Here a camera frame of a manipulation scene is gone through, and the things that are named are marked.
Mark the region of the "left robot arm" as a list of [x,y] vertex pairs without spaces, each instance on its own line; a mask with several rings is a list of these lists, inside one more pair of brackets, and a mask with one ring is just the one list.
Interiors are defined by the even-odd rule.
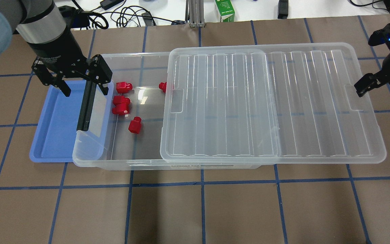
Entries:
[[31,69],[43,85],[70,96],[64,79],[82,78],[88,88],[99,87],[107,95],[112,71],[101,55],[83,55],[53,0],[0,0],[0,55],[9,47],[14,32],[35,52]]

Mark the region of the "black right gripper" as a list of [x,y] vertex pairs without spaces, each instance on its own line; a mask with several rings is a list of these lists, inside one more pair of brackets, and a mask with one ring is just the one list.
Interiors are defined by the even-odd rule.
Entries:
[[355,84],[356,94],[361,98],[367,92],[390,85],[390,54],[384,59],[380,71],[375,74],[365,74]]

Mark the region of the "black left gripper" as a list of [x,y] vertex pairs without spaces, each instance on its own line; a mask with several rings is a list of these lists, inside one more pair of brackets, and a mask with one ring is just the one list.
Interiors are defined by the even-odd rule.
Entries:
[[29,46],[44,65],[31,67],[43,85],[56,87],[64,96],[69,97],[71,89],[63,80],[63,76],[83,78],[95,83],[103,95],[108,94],[107,85],[111,82],[112,70],[102,55],[93,56],[89,62],[70,29],[64,29],[59,37],[48,43],[30,43]]

